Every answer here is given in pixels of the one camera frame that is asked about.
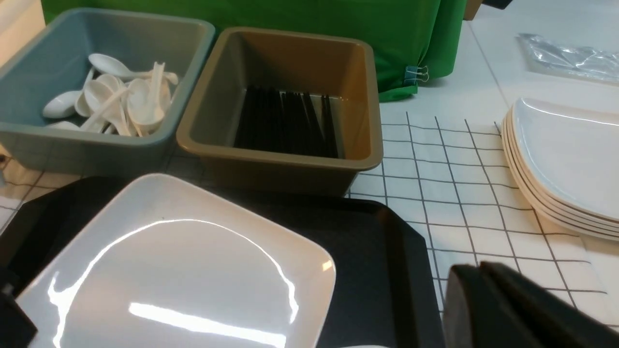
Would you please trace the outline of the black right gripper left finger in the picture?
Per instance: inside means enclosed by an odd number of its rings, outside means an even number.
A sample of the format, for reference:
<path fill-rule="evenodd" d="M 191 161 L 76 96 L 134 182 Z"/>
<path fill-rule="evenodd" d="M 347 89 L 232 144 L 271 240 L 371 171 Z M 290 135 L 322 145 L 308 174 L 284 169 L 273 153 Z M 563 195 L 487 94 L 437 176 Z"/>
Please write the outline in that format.
<path fill-rule="evenodd" d="M 27 348 L 38 330 L 16 303 L 13 288 L 13 286 L 1 287 L 0 346 L 2 348 Z"/>

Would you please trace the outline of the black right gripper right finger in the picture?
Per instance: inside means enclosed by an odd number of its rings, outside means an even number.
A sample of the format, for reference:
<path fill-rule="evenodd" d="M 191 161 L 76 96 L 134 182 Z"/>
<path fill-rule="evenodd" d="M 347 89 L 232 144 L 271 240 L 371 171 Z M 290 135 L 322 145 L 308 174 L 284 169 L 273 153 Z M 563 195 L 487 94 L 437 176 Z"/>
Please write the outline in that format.
<path fill-rule="evenodd" d="M 617 331 L 496 262 L 456 264 L 447 278 L 448 348 L 616 348 Z"/>

